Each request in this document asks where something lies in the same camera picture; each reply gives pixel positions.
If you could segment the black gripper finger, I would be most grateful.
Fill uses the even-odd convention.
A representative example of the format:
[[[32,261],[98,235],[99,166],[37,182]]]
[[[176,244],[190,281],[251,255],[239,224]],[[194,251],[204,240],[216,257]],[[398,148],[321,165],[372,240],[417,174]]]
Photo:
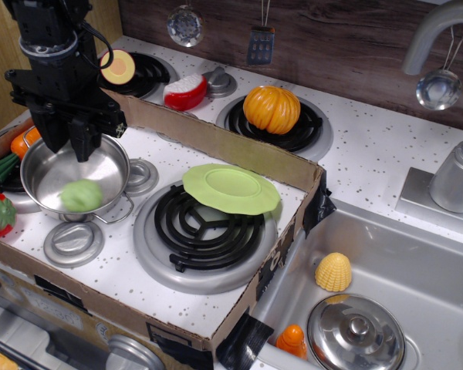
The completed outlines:
[[[51,103],[30,104],[29,111],[45,145],[53,153],[57,153],[70,138],[66,119]]]
[[[86,162],[101,144],[97,121],[87,116],[74,116],[69,124],[71,146],[79,163]]]

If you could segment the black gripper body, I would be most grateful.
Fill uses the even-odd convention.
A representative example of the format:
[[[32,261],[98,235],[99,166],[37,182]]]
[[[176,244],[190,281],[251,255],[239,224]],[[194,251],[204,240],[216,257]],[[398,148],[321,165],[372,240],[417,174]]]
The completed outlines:
[[[98,85],[100,63],[91,34],[72,32],[66,40],[51,45],[21,36],[19,47],[31,68],[5,72],[15,103],[40,108],[50,104],[63,119],[86,115],[98,133],[123,135],[127,129],[123,111]]]

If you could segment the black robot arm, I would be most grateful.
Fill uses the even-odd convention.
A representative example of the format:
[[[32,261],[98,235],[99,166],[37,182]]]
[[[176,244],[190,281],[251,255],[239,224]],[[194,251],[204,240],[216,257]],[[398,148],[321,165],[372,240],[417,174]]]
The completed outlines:
[[[19,27],[19,47],[29,69],[10,69],[14,103],[31,113],[54,153],[70,143],[79,162],[100,147],[103,135],[121,137],[127,129],[117,101],[98,85],[98,76],[114,62],[114,51],[100,62],[95,41],[105,37],[85,17],[88,1],[7,1]]]

